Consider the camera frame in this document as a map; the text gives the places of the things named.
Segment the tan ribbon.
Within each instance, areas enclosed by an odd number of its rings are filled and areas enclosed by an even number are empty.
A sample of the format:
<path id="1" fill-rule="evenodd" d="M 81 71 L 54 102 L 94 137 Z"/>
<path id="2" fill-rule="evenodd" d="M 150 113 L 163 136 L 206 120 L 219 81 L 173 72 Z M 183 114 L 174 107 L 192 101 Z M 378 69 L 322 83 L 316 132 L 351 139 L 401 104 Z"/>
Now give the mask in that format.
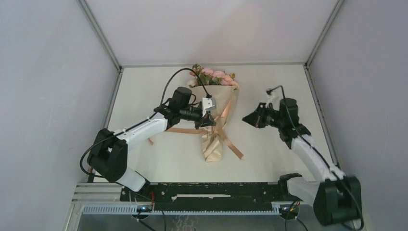
<path id="1" fill-rule="evenodd" d="M 223 144 L 225 144 L 239 160 L 243 160 L 244 154 L 232 143 L 224 131 L 229 117 L 233 115 L 237 99 L 237 95 L 233 95 L 230 98 L 221 115 L 215 118 L 216 126 L 199 129 L 170 128 L 167 132 L 200 135 L 202 138 L 202 153 L 206 162 L 220 161 L 222 159 Z"/>

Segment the brown wrapping paper sheet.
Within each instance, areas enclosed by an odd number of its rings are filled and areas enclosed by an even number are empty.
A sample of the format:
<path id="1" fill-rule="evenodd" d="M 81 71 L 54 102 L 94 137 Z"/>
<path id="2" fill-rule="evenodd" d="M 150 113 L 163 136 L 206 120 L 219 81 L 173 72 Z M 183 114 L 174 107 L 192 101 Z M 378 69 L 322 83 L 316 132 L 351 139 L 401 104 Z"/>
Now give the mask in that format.
<path id="1" fill-rule="evenodd" d="M 231 121 L 238 100 L 239 88 L 236 86 L 209 85 L 205 87 L 215 99 L 216 109 L 211 116 L 216 122 L 214 126 L 199 128 L 201 130 L 202 153 L 206 162 L 222 160 L 224 146 L 227 146 L 238 159 L 242 160 L 243 153 L 227 137 L 225 128 Z"/>

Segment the pink fake rose sprig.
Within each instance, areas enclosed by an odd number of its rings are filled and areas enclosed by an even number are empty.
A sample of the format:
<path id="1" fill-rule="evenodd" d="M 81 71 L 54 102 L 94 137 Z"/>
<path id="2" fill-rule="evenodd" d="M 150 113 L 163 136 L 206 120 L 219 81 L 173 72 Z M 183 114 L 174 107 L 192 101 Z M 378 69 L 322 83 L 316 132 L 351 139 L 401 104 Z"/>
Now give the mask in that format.
<path id="1" fill-rule="evenodd" d="M 208 85 L 207 75 L 203 73 L 204 68 L 201 65 L 199 64 L 193 65 L 192 70 L 193 71 L 190 72 L 192 79 L 190 79 L 187 82 L 188 87 L 195 88 L 198 86 Z"/>

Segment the pink fake rose stem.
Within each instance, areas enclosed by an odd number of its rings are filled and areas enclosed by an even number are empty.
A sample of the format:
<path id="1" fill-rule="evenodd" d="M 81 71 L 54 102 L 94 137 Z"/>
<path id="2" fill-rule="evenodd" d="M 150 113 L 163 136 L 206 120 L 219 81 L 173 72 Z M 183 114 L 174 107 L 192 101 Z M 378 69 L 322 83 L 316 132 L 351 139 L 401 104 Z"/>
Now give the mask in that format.
<path id="1" fill-rule="evenodd" d="M 235 73 L 227 74 L 225 71 L 214 71 L 210 68 L 204 68 L 201 71 L 200 77 L 203 77 L 205 85 L 217 86 L 233 86 L 239 88 L 238 82 L 235 80 Z"/>

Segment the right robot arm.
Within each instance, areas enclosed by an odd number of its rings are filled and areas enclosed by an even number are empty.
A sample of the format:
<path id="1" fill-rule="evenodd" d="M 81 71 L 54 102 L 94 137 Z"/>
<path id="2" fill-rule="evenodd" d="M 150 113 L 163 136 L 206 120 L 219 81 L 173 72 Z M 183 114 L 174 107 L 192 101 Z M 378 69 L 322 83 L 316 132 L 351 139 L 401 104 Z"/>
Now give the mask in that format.
<path id="1" fill-rule="evenodd" d="M 322 226 L 358 219 L 364 227 L 360 181 L 355 176 L 347 176 L 318 151 L 310 131 L 299 123 L 295 99 L 281 99 L 278 110 L 270 103 L 259 103 L 242 120 L 255 128 L 277 128 L 280 139 L 302 160 L 317 183 L 313 185 L 298 173 L 282 175 L 278 187 L 280 198 L 295 197 L 306 202 Z"/>

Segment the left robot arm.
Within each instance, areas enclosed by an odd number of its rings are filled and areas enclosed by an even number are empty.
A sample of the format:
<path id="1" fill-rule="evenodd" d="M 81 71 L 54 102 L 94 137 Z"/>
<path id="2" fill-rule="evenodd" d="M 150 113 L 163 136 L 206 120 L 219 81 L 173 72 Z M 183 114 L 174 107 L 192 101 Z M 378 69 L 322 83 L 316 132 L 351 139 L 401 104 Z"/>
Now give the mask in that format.
<path id="1" fill-rule="evenodd" d="M 96 174 L 85 173 L 95 178 L 104 178 L 110 183 L 117 183 L 130 190 L 138 200 L 150 196 L 150 183 L 143 175 L 128 166 L 128 152 L 151 136 L 164 132 L 181 120 L 194 122 L 195 129 L 214 126 L 216 122 L 211 111 L 217 107 L 216 100 L 209 93 L 199 99 L 186 87 L 178 87 L 172 97 L 162 100 L 154 108 L 154 113 L 143 121 L 129 127 L 110 131 L 101 129 L 80 159 L 84 170 L 86 162 Z"/>

